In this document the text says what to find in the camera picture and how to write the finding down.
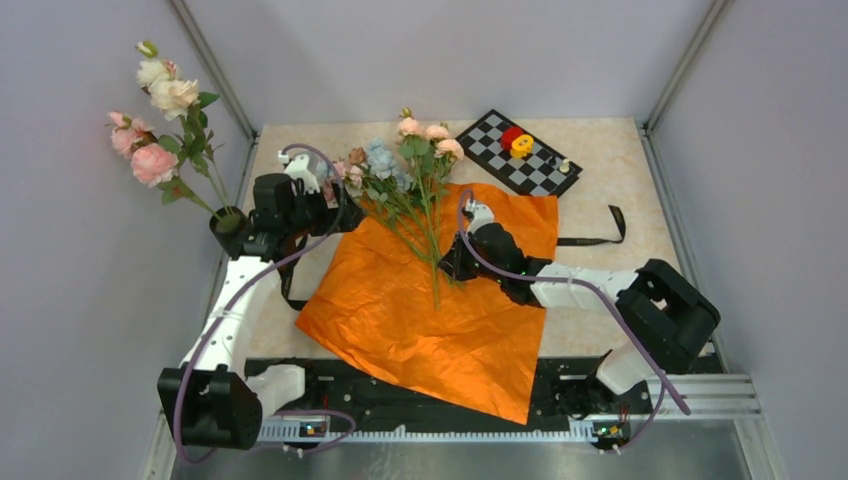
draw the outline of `white wall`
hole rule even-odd
[[[732,365],[790,478],[844,478],[848,2],[735,2],[659,129]]]
[[[645,118],[710,0],[191,0],[251,120]]]
[[[134,85],[148,37],[212,88],[163,1],[0,6],[3,478],[138,478],[159,370],[202,325],[221,252],[208,217],[161,206],[103,126],[114,108],[173,126]],[[209,117],[233,189],[246,140],[221,105]]]

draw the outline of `black vase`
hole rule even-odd
[[[213,215],[209,219],[209,230],[212,232],[212,235],[215,235],[215,239],[218,240],[218,243],[221,244],[221,247],[227,252],[230,258],[238,258],[242,253],[241,250],[244,241],[250,234],[250,221],[247,215],[239,210],[238,207],[222,208],[215,213],[217,217]],[[224,219],[225,217],[231,218],[231,216],[236,217],[231,221],[231,225],[218,220],[218,217]]]

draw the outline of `marble tabletop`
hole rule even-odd
[[[618,230],[608,205],[617,205],[627,222],[620,245],[558,247],[556,260],[567,265],[600,269],[635,269],[649,258],[677,266],[668,226],[632,118],[515,119],[518,125],[581,167],[580,179],[559,198],[561,237],[616,239]],[[449,122],[456,135],[472,121]],[[347,156],[351,148],[373,138],[393,138],[395,122],[266,125],[259,137],[249,190],[259,175],[279,172],[277,151],[290,143],[307,143],[331,158]],[[488,183],[511,192],[471,161],[458,163],[454,183]],[[248,194],[244,211],[253,208]],[[295,269],[291,298],[306,299],[317,288],[332,260],[341,235],[304,256]],[[260,315],[250,345],[250,357],[336,358],[294,325],[298,312],[280,295],[271,295]],[[609,315],[560,308],[547,312],[540,357],[596,356],[624,342],[625,335]]]

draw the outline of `orange wrapping paper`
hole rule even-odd
[[[525,255],[552,258],[556,197],[510,196],[482,185],[449,185],[440,247],[456,233],[460,193],[471,186]],[[339,243],[297,326],[347,363],[380,380],[526,424],[545,311],[521,307],[491,280],[453,286],[393,233],[366,219]]]

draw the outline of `checkered board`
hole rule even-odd
[[[533,137],[533,151],[524,159],[512,158],[508,150],[501,148],[500,140],[503,132],[513,126],[515,123],[510,119],[490,110],[456,139],[465,156],[519,195],[541,197],[565,193],[583,169],[523,128],[524,133]],[[566,173],[559,170],[563,162],[568,165]]]

